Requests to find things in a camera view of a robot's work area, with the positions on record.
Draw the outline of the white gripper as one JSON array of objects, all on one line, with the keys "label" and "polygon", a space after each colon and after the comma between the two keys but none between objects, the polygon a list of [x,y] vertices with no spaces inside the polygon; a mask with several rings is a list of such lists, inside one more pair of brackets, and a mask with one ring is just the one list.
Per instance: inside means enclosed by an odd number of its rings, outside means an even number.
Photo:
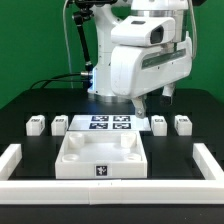
[{"label": "white gripper", "polygon": [[192,68],[192,41],[186,37],[176,46],[116,46],[111,56],[111,89],[115,95],[132,99],[135,116],[144,118],[144,94],[164,86],[160,103],[170,106],[174,82],[187,77]]}]

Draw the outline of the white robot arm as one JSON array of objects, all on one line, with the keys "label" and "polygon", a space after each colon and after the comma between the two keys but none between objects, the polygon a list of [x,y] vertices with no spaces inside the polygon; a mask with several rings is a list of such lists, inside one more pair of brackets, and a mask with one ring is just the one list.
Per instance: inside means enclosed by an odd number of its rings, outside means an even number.
[{"label": "white robot arm", "polygon": [[124,20],[112,6],[93,7],[98,62],[89,93],[105,102],[130,100],[135,115],[145,117],[145,99],[161,88],[161,103],[172,103],[175,83],[187,77],[196,56],[197,34],[186,30],[194,18],[192,0],[117,0],[129,6]]}]

